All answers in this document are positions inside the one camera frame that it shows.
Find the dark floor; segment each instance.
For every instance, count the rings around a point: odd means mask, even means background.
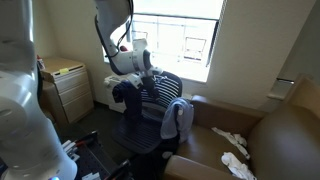
[[[74,137],[81,137],[92,131],[99,132],[99,141],[103,150],[115,161],[121,164],[126,159],[133,157],[135,154],[117,144],[111,137],[112,128],[120,120],[122,114],[112,111],[108,106],[96,103],[92,113],[78,121],[76,124],[58,130],[60,138],[74,140]],[[138,156],[131,162],[131,171],[134,179],[161,179],[161,174],[165,167],[166,161],[161,159],[161,153],[154,152],[146,156]]]

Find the chair backrest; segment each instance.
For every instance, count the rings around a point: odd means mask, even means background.
[[[155,76],[155,88],[158,89],[160,98],[149,97],[146,89],[141,91],[142,106],[145,108],[165,112],[170,102],[182,95],[181,79],[169,72],[164,71]]]

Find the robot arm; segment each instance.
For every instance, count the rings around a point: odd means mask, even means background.
[[[153,67],[150,62],[150,52],[146,50],[145,39],[133,41],[132,51],[121,51],[119,44],[130,30],[130,26],[119,39],[117,45],[111,40],[111,34],[130,16],[130,25],[133,18],[132,0],[95,0],[98,14],[95,17],[96,29],[103,48],[110,60],[111,69],[118,75],[131,74],[128,80],[136,87],[143,84],[141,79],[148,79],[162,73],[162,70]]]

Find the couch cushion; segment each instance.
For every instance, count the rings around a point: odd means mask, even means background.
[[[225,137],[211,129],[193,125],[188,140],[179,146],[177,155],[229,173],[221,162],[224,152],[232,152],[240,162],[247,163],[244,155]]]
[[[278,108],[253,129],[248,145],[259,180],[320,179],[320,120],[305,108]]]

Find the window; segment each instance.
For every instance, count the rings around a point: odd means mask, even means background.
[[[223,0],[134,2],[129,41],[147,39],[154,66],[182,78],[206,82]],[[120,29],[115,37],[123,33],[125,26]]]

